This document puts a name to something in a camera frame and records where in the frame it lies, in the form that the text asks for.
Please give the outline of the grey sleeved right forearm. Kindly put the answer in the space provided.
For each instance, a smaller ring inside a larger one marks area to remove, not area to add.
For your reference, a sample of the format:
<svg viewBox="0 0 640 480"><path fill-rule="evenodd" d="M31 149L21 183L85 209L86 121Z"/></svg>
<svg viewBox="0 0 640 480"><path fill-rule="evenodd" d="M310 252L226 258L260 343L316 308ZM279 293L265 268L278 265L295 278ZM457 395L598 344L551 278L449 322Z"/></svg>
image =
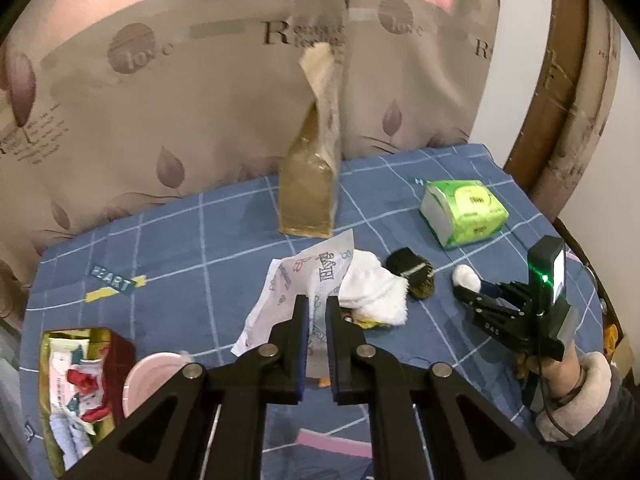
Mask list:
<svg viewBox="0 0 640 480"><path fill-rule="evenodd" d="M589 352L578 360L582 385L561 399L549 393L537 429L544 442L558 448L567 469L578 462L593 470L630 465L639 458L639 401L602 353Z"/></svg>

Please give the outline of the right hand holding gripper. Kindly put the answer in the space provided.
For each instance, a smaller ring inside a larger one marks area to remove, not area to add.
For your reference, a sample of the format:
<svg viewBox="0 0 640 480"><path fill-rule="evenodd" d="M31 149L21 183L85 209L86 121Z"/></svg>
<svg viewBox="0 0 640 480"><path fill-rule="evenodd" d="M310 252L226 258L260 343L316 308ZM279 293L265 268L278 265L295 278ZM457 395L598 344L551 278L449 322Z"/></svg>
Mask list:
<svg viewBox="0 0 640 480"><path fill-rule="evenodd" d="M552 399L561 399L582 385L582 367L574 344L565 352L562 361L550 358L542 360L536 356L521 353L516 356L518 378L524 378L529 373L536 373L544 378Z"/></svg>

